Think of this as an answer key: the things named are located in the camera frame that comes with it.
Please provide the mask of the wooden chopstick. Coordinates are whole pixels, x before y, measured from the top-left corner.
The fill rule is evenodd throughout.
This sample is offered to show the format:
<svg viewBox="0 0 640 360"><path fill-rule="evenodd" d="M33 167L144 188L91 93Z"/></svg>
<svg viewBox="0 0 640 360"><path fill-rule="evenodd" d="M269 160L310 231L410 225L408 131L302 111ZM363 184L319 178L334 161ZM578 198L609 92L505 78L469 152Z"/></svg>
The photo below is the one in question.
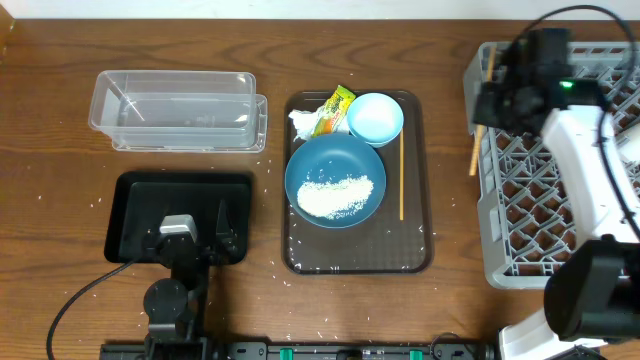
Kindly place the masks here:
<svg viewBox="0 0 640 360"><path fill-rule="evenodd" d="M489 58L488 58L488 68L486 72L486 82L490 83L493 78L494 64L496 58L496 47L492 47L490 49ZM471 162L469 167L469 175L471 177L475 176L477 173L477 163L481 150L482 138L484 136L486 127L484 125L477 125L474 131L474 144L471 155Z"/></svg>
<svg viewBox="0 0 640 360"><path fill-rule="evenodd" d="M399 220L404 221L404 130L399 134Z"/></svg>

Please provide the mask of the white cup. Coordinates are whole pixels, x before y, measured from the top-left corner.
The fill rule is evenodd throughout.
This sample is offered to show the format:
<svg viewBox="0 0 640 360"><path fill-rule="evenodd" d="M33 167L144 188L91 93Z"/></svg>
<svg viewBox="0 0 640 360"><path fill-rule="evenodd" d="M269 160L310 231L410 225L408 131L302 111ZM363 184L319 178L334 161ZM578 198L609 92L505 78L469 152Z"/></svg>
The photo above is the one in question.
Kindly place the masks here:
<svg viewBox="0 0 640 360"><path fill-rule="evenodd" d="M638 162L640 157L639 133L625 132L618 137L618 151L624 162Z"/></svg>

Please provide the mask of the dark blue plate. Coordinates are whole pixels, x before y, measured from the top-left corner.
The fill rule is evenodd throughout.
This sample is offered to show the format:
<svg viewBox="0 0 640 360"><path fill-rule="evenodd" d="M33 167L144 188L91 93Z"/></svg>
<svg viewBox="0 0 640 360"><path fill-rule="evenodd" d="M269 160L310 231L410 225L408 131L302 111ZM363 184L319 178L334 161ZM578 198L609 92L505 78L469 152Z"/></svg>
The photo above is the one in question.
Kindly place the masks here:
<svg viewBox="0 0 640 360"><path fill-rule="evenodd" d="M364 208L337 220L313 217L298 205L296 194L306 181L338 182L366 175L374 190ZM346 134L311 139L295 150L285 170L285 193L291 207L308 222L323 228L341 229L364 222L380 206L386 191L386 171L377 152L365 142Z"/></svg>

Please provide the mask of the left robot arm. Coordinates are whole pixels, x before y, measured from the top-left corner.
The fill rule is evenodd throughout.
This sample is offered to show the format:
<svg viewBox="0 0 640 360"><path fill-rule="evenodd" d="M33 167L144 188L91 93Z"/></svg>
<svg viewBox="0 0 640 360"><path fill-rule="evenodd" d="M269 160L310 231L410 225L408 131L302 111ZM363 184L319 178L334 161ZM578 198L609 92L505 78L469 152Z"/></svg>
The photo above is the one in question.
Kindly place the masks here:
<svg viewBox="0 0 640 360"><path fill-rule="evenodd" d="M219 203L214 238L198 235L195 220L188 214L163 219L159 239L149 253L171 276L152 284L143 299L149 318L149 336L157 343L193 342L204 332L204 312L209 287L209 270L228 265L226 242L238 239L227 203Z"/></svg>

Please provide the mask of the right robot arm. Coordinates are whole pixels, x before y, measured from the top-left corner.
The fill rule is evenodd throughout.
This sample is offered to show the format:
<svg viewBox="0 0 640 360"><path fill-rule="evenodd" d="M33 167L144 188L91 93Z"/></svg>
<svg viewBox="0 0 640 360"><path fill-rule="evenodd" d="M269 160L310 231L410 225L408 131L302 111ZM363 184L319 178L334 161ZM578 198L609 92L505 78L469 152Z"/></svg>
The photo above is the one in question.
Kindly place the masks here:
<svg viewBox="0 0 640 360"><path fill-rule="evenodd" d="M503 359L552 359L639 336L639 198L594 80L486 82L473 121L541 138L559 170L576 250L547 281L541 310L498 335Z"/></svg>

